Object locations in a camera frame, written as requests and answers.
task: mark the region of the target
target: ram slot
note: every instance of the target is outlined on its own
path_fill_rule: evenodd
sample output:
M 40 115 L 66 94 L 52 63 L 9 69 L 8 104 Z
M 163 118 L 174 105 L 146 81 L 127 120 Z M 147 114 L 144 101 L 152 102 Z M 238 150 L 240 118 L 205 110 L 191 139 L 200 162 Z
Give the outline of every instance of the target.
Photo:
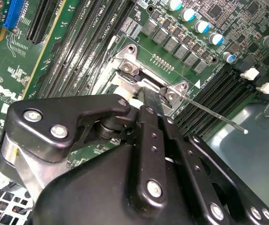
M 106 14 L 106 17 L 102 21 L 102 27 L 99 29 L 98 33 L 95 35 L 94 39 L 91 41 L 89 48 L 85 52 L 82 57 L 80 64 L 75 70 L 74 75 L 71 79 L 71 84 L 69 88 L 63 93 L 63 96 L 74 96 L 77 94 L 79 88 L 82 86 L 82 80 L 86 80 L 88 78 L 87 72 L 91 68 L 91 64 L 93 60 L 98 56 L 99 51 L 102 47 L 104 47 L 106 41 L 109 39 L 109 36 L 112 34 L 119 18 L 123 15 L 124 10 L 127 6 L 127 0 L 124 1 L 116 1 L 111 6 L 110 10 Z
M 120 15 L 118 16 L 120 19 L 116 22 L 116 26 L 111 32 L 108 32 L 107 36 L 117 35 L 120 31 L 121 27 L 123 26 L 125 20 L 128 18 L 130 12 L 134 9 L 136 1 L 128 0 L 127 4 L 123 4 L 123 8 L 120 10 Z M 79 85 L 78 89 L 75 89 L 72 92 L 72 95 L 85 95 L 88 92 L 87 85 L 91 81 L 91 78 L 98 76 L 96 73 L 98 72 L 98 68 L 102 67 L 101 65 L 103 56 L 106 52 L 107 46 L 109 45 L 110 39 L 108 38 L 105 44 L 103 45 L 101 51 L 99 52 L 98 56 L 94 58 L 89 66 L 89 70 L 87 71 L 86 79 L 83 79 L 82 83 Z
M 93 0 L 91 1 L 82 1 L 78 7 L 78 10 L 75 13 L 75 16 L 71 22 L 70 28 L 64 37 L 64 43 L 53 60 L 53 64 L 48 72 L 48 77 L 45 82 L 42 84 L 40 92 L 38 94 L 39 98 L 47 98 L 50 94 L 50 91 L 53 88 L 53 85 L 59 80 L 59 71 L 67 60 L 67 56 L 72 51 L 76 40 L 80 35 L 80 30 L 83 29 L 88 15 L 91 13 L 93 6 Z
M 61 67 L 59 72 L 59 81 L 54 85 L 53 90 L 49 94 L 51 97 L 61 97 L 65 88 L 69 85 L 71 76 L 73 75 L 77 65 L 79 64 L 82 55 L 87 50 L 93 35 L 96 33 L 102 18 L 105 16 L 108 7 L 112 4 L 113 0 L 107 1 L 106 5 L 103 5 L 103 1 L 98 1 L 98 5 L 94 6 L 93 12 L 89 15 L 89 18 L 81 31 L 81 35 L 76 41 L 73 50 L 69 54 L 67 61 Z

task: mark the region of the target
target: black ram slot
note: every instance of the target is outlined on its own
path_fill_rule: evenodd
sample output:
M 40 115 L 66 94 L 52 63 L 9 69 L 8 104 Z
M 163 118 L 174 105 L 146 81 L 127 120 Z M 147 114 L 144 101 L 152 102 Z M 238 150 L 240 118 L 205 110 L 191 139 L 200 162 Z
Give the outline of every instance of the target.
M 201 90 L 194 101 L 227 117 L 251 94 L 257 93 L 255 87 L 242 79 L 230 65 L 225 65 L 207 86 Z M 221 122 L 196 106 L 188 104 L 175 118 L 183 135 L 194 133 L 207 136 Z
M 31 40 L 35 45 L 43 41 L 58 2 L 59 0 L 40 0 L 35 18 L 32 20 L 27 33 L 27 40 Z

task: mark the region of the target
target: pcie slot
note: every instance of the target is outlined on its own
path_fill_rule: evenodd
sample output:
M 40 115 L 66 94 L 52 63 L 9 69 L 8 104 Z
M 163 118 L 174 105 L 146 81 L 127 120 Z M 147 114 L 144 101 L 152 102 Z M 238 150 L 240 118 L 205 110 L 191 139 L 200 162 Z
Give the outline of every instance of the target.
M 114 35 L 117 35 L 118 32 L 120 31 L 121 27 L 123 26 L 125 20 L 129 16 L 130 12 L 133 10 L 135 6 L 135 1 L 129 0 L 127 4 L 123 5 L 123 9 L 121 10 L 122 15 L 120 15 L 119 21 L 116 23 L 116 27 L 114 30 L 111 31 Z M 102 50 L 99 52 L 98 56 L 94 58 L 93 62 L 91 63 L 89 71 L 87 71 L 87 79 L 84 79 L 77 91 L 74 92 L 75 95 L 85 95 L 87 93 L 87 85 L 90 82 L 90 79 L 92 77 L 98 76 L 96 73 L 98 71 L 98 67 L 101 66 L 103 56 L 105 54 L 105 51 L 107 49 L 107 45 L 109 44 L 110 39 L 108 39 Z
M 81 1 L 81 4 L 78 6 L 78 10 L 75 13 L 76 16 L 71 22 L 70 28 L 68 29 L 68 32 L 64 38 L 65 41 L 61 47 L 61 50 L 54 58 L 54 63 L 49 70 L 48 78 L 40 89 L 38 95 L 39 98 L 46 98 L 51 91 L 53 84 L 58 80 L 58 70 L 64 64 L 65 60 L 67 59 L 67 55 L 69 52 L 71 52 L 73 46 L 75 45 L 75 42 L 80 35 L 80 29 L 82 29 L 86 23 L 94 3 L 98 4 L 98 2 L 95 1 Z
M 232 79 L 226 80 L 223 84 L 219 85 L 218 89 L 215 89 L 215 91 L 210 94 L 210 98 L 206 96 L 206 99 L 204 101 L 199 101 L 200 104 L 203 106 L 210 108 L 211 110 L 212 107 L 219 101 L 219 99 L 223 96 L 223 93 L 226 93 L 229 91 L 230 88 L 234 86 L 234 82 Z M 194 114 L 189 115 L 186 117 L 186 122 L 185 122 L 185 127 L 183 127 L 181 130 L 185 130 L 187 127 L 193 126 L 194 123 L 196 123 L 198 120 L 197 118 L 200 118 L 200 113 L 203 113 L 203 111 L 200 111 L 199 108 L 193 107 Z
M 213 106 L 211 109 L 217 113 L 222 114 L 223 116 L 225 114 L 225 109 L 231 106 L 232 104 L 236 104 L 236 97 L 244 91 L 243 86 L 235 86 L 235 89 L 230 91 L 225 98 L 222 99 L 222 101 L 218 102 L 217 105 Z M 193 129 L 190 129 L 190 133 L 198 132 L 200 131 L 206 124 L 209 124 L 210 118 L 212 115 L 208 113 L 203 113 L 203 115 L 198 120 L 198 124 L 195 126 L 195 123 L 192 124 Z
M 240 97 L 236 100 L 234 104 L 232 104 L 228 109 L 225 111 L 225 115 L 229 115 L 233 110 L 235 110 L 245 99 L 247 99 L 250 96 L 250 92 L 246 91 L 240 95 Z M 200 131 L 197 133 L 200 137 L 204 137 L 208 135 L 216 126 L 221 123 L 220 120 L 217 120 L 216 118 L 212 118 L 210 122 L 208 122 L 206 125 L 200 129 Z
M 95 35 L 95 38 L 91 41 L 89 48 L 85 52 L 85 54 L 82 57 L 81 63 L 78 65 L 74 75 L 72 76 L 72 82 L 76 83 L 76 85 L 70 85 L 69 88 L 66 89 L 66 91 L 63 93 L 63 96 L 68 95 L 76 95 L 79 88 L 82 85 L 81 79 L 86 80 L 85 77 L 83 77 L 84 74 L 87 74 L 88 69 L 90 69 L 90 65 L 95 57 L 91 59 L 92 61 L 89 62 L 89 57 L 91 57 L 92 53 L 95 53 L 95 56 L 98 55 L 98 49 L 104 46 L 105 42 L 107 41 L 108 37 L 111 35 L 112 30 L 115 28 L 117 21 L 121 17 L 121 15 L 124 12 L 124 9 L 126 8 L 127 1 L 120 2 L 115 1 L 114 4 L 111 6 L 109 12 L 106 15 L 106 18 L 102 21 L 102 27 L 99 29 L 98 33 Z M 114 14 L 117 14 L 117 19 L 112 20 Z
M 102 18 L 107 12 L 107 9 L 112 3 L 112 1 L 113 0 L 108 1 L 107 5 L 103 7 L 103 10 L 101 10 L 103 3 L 102 0 L 97 1 L 97 3 L 94 5 L 93 12 L 90 13 L 89 18 L 86 21 L 84 28 L 82 29 L 81 34 L 76 41 L 76 44 L 74 45 L 72 51 L 68 55 L 67 60 L 61 66 L 58 72 L 59 80 L 61 82 L 58 82 L 53 86 L 52 90 L 48 95 L 49 98 L 61 96 L 61 93 L 64 91 L 65 87 L 69 83 L 71 73 L 76 69 L 76 66 L 79 63 L 83 52 L 87 49 L 88 44 L 90 43 L 87 34 L 91 32 L 96 32 L 102 21 L 100 18 Z M 99 17 L 99 20 L 95 23 L 94 26 L 92 26 L 94 20 L 96 20 L 97 17 Z
M 27 40 L 31 40 L 35 45 L 43 41 L 58 2 L 59 0 L 40 0 L 35 17 L 27 33 Z
M 197 101 L 200 104 L 204 104 L 204 101 L 211 96 L 217 89 L 218 87 L 225 81 L 227 80 L 227 71 L 222 71 L 220 74 L 217 74 L 213 80 L 205 87 L 205 89 L 202 90 L 202 92 L 200 93 L 200 95 L 197 95 L 197 97 L 194 99 L 195 101 Z M 183 117 L 181 117 L 181 115 L 179 117 L 176 118 L 176 121 L 178 124 L 183 124 L 183 122 L 190 117 L 198 108 L 194 107 L 191 104 L 188 104 L 186 106 L 186 108 L 184 109 L 184 111 L 181 113 L 181 115 L 184 115 Z

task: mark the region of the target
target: motherboard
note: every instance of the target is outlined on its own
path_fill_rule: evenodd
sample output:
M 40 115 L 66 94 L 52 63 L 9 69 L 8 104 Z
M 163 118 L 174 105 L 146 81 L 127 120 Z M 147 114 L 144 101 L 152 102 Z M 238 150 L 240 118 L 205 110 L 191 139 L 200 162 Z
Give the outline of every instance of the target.
M 208 140 L 224 123 L 182 96 L 231 119 L 269 94 L 269 0 L 0 0 L 0 137 L 15 101 L 142 87 L 183 135 Z

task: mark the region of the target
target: black pcie slot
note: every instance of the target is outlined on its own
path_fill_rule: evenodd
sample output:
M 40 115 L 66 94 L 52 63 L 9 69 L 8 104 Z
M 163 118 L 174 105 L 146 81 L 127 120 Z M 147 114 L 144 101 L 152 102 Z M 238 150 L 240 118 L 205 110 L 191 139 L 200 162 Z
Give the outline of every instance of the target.
M 200 104 L 202 104 L 203 106 L 209 108 L 209 109 L 212 109 L 212 107 L 219 101 L 219 99 L 223 96 L 223 93 L 226 93 L 227 91 L 229 91 L 229 89 L 234 85 L 233 84 L 233 80 L 230 79 L 230 80 L 225 80 L 225 82 L 223 82 L 222 84 L 219 85 L 219 88 L 215 88 L 215 90 L 213 90 L 213 93 L 210 94 L 210 98 L 208 98 L 209 96 L 206 96 L 206 99 L 203 100 L 203 101 L 200 101 Z M 189 116 L 187 116 L 185 118 L 185 126 L 182 127 L 181 129 L 181 132 L 183 132 L 183 130 L 186 130 L 187 127 L 190 127 L 192 125 L 194 125 L 193 123 L 197 122 L 197 118 L 200 118 L 200 113 L 203 113 L 203 111 L 198 111 L 198 108 L 193 106 L 193 111 L 194 111 L 194 114 L 190 114 Z
M 250 96 L 250 92 L 246 91 L 240 95 L 240 97 L 236 100 L 236 103 L 230 105 L 227 110 L 225 111 L 225 115 L 229 115 L 233 110 L 235 110 L 246 98 Z M 199 132 L 197 132 L 197 135 L 200 137 L 207 136 L 216 126 L 221 123 L 221 120 L 218 120 L 216 117 L 212 116 L 212 119 L 207 123 L 207 125 L 204 125 Z
M 91 33 L 91 35 L 89 37 L 89 39 L 91 41 L 88 44 L 88 48 L 86 49 L 86 51 L 84 52 L 82 58 L 80 59 L 80 62 L 77 65 L 75 71 L 73 72 L 73 75 L 70 77 L 69 84 L 67 84 L 65 90 L 63 91 L 63 94 L 62 94 L 63 96 L 68 96 L 69 92 L 72 90 L 75 82 L 77 82 L 80 79 L 79 74 L 80 74 L 80 72 L 83 73 L 82 68 L 84 67 L 84 65 L 86 65 L 86 67 L 89 68 L 90 65 L 87 64 L 87 60 L 90 57 L 90 55 L 92 55 L 94 50 L 96 50 L 99 45 L 103 44 L 104 39 L 102 39 L 101 37 L 104 34 L 105 29 L 108 26 L 112 26 L 110 24 L 110 22 L 111 22 L 111 19 L 112 19 L 114 13 L 117 11 L 117 8 L 118 8 L 119 4 L 120 4 L 120 1 L 114 1 L 110 5 L 108 11 L 106 12 L 106 15 L 104 16 L 104 18 L 102 19 L 102 21 L 100 23 L 101 26 L 98 27 L 98 29 L 96 29 L 97 33 Z
M 236 97 L 240 96 L 240 93 L 242 91 L 244 91 L 244 87 L 243 86 L 235 86 L 235 89 L 232 91 L 229 91 L 229 93 L 227 94 L 227 96 L 225 96 L 225 98 L 222 99 L 222 101 L 220 101 L 217 105 L 213 106 L 211 109 L 223 116 L 226 116 L 225 111 L 226 109 L 229 107 L 229 104 L 236 104 Z M 196 126 L 192 126 L 193 129 L 189 129 L 190 133 L 194 133 L 194 132 L 198 132 L 200 131 L 205 124 L 209 124 L 210 118 L 212 117 L 212 115 L 208 114 L 208 113 L 203 113 L 203 115 L 200 117 L 200 119 L 198 120 L 198 124 Z
M 194 100 L 227 117 L 252 93 L 255 93 L 254 86 L 226 65 Z M 191 104 L 186 106 L 175 121 L 183 135 L 194 133 L 201 137 L 208 135 L 221 122 Z
M 66 87 L 71 83 L 71 77 L 73 76 L 73 72 L 76 69 L 77 65 L 79 64 L 82 54 L 88 48 L 90 39 L 95 34 L 96 30 L 98 29 L 102 21 L 101 19 L 99 19 L 97 22 L 95 22 L 95 25 L 92 26 L 94 20 L 97 17 L 102 18 L 107 12 L 107 9 L 111 5 L 112 2 L 113 0 L 108 1 L 107 5 L 103 8 L 102 8 L 102 3 L 103 3 L 102 0 L 97 1 L 97 4 L 94 5 L 93 12 L 89 15 L 89 18 L 87 22 L 85 23 L 81 31 L 81 34 L 76 41 L 76 44 L 74 45 L 72 51 L 68 54 L 68 57 L 65 63 L 61 66 L 61 69 L 58 75 L 60 82 L 57 82 L 54 85 L 54 87 L 50 91 L 50 94 L 48 95 L 49 98 L 62 96 L 61 94 L 58 94 L 58 92 L 63 93 Z
M 121 22 L 121 17 L 123 15 L 125 15 L 125 9 L 127 8 L 127 6 L 129 6 L 129 1 L 125 0 L 124 2 L 121 1 L 116 1 L 115 4 L 112 6 L 110 12 L 107 14 L 107 18 L 104 19 L 104 22 L 102 22 L 103 26 L 102 28 L 99 30 L 99 32 L 96 34 L 96 37 L 94 38 L 94 40 L 92 41 L 92 43 L 90 44 L 89 49 L 87 50 L 87 52 L 84 54 L 83 59 L 82 59 L 82 63 L 79 65 L 77 71 L 75 72 L 75 80 L 79 79 L 79 75 L 80 73 L 82 74 L 86 74 L 86 77 L 83 77 L 83 81 L 80 82 L 79 85 L 77 85 L 76 87 L 74 86 L 70 86 L 70 88 L 64 93 L 64 96 L 67 96 L 70 92 L 71 95 L 76 95 L 77 93 L 80 92 L 80 90 L 82 89 L 83 85 L 87 82 L 87 79 L 90 78 L 90 76 L 88 76 L 88 70 L 91 69 L 91 65 L 92 63 L 94 63 L 94 59 L 99 58 L 100 60 L 103 59 L 103 55 L 99 55 L 99 51 L 100 49 L 106 47 L 105 44 L 108 43 L 108 41 L 110 41 L 110 36 L 112 35 L 113 31 L 115 30 L 117 24 L 118 26 L 119 23 Z M 116 19 L 113 21 L 112 17 L 114 14 L 117 14 Z M 104 30 L 106 28 L 109 28 L 108 32 L 105 34 Z M 92 54 L 92 52 L 95 53 L 95 57 L 93 57 L 92 61 L 90 63 L 88 63 L 88 59 L 90 57 L 90 55 Z M 81 70 L 81 68 L 86 65 L 89 69 L 86 71 Z
M 78 10 L 76 11 L 75 16 L 68 28 L 68 32 L 64 37 L 65 41 L 62 44 L 60 51 L 53 60 L 53 64 L 49 69 L 46 82 L 44 82 L 40 89 L 40 98 L 48 97 L 53 85 L 56 83 L 57 80 L 59 80 L 58 70 L 64 64 L 65 60 L 67 59 L 67 55 L 69 54 L 69 52 L 71 52 L 73 46 L 75 45 L 75 42 L 80 35 L 80 30 L 83 29 L 87 21 L 88 15 L 91 14 L 94 3 L 98 4 L 98 1 L 90 1 L 89 3 L 87 1 L 81 1 L 81 4 L 78 6 Z
M 35 17 L 27 33 L 27 40 L 35 45 L 41 43 L 59 0 L 40 0 Z
M 217 89 L 218 87 L 227 79 L 228 72 L 223 70 L 221 73 L 217 74 L 213 80 L 202 90 L 200 94 L 198 94 L 194 101 L 204 104 L 204 101 L 211 96 Z M 184 111 L 181 113 L 181 115 L 184 115 L 183 117 L 179 115 L 176 118 L 176 122 L 178 124 L 182 124 L 188 117 L 190 117 L 195 111 L 197 110 L 196 107 L 193 105 L 189 104 L 186 106 Z
M 110 37 L 113 35 L 117 35 L 118 32 L 121 30 L 121 27 L 123 26 L 125 20 L 128 18 L 130 12 L 134 9 L 135 3 L 136 3 L 136 1 L 129 0 L 128 4 L 123 5 L 124 8 L 123 8 L 123 10 L 121 10 L 121 11 L 123 11 L 123 14 L 120 16 L 119 21 L 116 23 L 117 26 L 112 31 L 112 34 L 109 35 Z M 99 52 L 99 55 L 97 57 L 95 57 L 95 59 L 93 60 L 91 67 L 90 67 L 90 70 L 88 71 L 88 74 L 87 74 L 87 79 L 83 80 L 82 84 L 80 85 L 80 88 L 77 90 L 77 92 L 75 92 L 76 95 L 84 95 L 85 90 L 87 90 L 87 85 L 90 82 L 90 79 L 92 77 L 98 76 L 96 73 L 98 71 L 98 67 L 102 66 L 101 63 L 103 60 L 103 56 L 106 52 L 106 49 L 107 49 L 109 42 L 110 42 L 110 39 L 108 39 L 106 41 L 102 50 Z

